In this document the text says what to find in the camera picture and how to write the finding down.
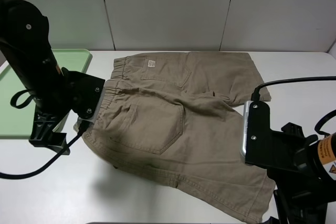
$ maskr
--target khaki shorts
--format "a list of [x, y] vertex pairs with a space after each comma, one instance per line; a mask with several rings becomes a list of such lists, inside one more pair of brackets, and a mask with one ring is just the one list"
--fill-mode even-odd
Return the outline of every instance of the khaki shorts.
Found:
[[[239, 154], [232, 107], [262, 78], [247, 53], [158, 52], [114, 61], [83, 139], [115, 167], [175, 187], [247, 223], [261, 222], [275, 183]], [[270, 100], [266, 89], [263, 100]]]

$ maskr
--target green tray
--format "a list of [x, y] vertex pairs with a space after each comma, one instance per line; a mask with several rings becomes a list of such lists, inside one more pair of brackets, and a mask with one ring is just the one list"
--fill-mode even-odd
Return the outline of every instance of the green tray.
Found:
[[[53, 49], [59, 66], [69, 70], [86, 72], [92, 55], [85, 49]], [[10, 66], [0, 73], [0, 138], [27, 138], [32, 133], [35, 103], [32, 101], [23, 109], [10, 105], [12, 96], [25, 87]], [[24, 94], [17, 101], [22, 103], [29, 94]], [[64, 125], [65, 119], [59, 124], [57, 131]]]

